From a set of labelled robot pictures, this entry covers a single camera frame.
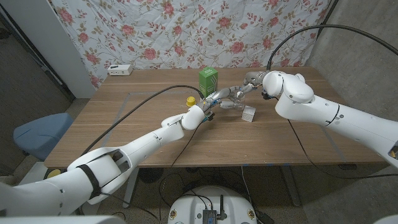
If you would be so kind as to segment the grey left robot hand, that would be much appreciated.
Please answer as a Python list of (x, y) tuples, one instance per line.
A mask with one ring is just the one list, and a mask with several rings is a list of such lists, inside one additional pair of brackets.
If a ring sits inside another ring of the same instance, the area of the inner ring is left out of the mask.
[(218, 90), (210, 95), (208, 95), (204, 100), (203, 103), (200, 105), (205, 118), (205, 121), (211, 121), (214, 117), (214, 112), (212, 112), (212, 108), (217, 105), (220, 105), (223, 109), (236, 109), (236, 110), (243, 110), (244, 105), (244, 96), (238, 97), (237, 92), (241, 89), (240, 86), (232, 86), (229, 88), (224, 88)]

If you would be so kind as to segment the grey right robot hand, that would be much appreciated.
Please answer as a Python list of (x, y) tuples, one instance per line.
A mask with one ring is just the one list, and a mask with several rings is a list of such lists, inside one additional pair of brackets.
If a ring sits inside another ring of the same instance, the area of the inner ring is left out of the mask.
[(241, 89), (237, 92), (238, 97), (243, 97), (246, 93), (256, 90), (262, 86), (262, 81), (267, 72), (247, 72), (243, 80)]

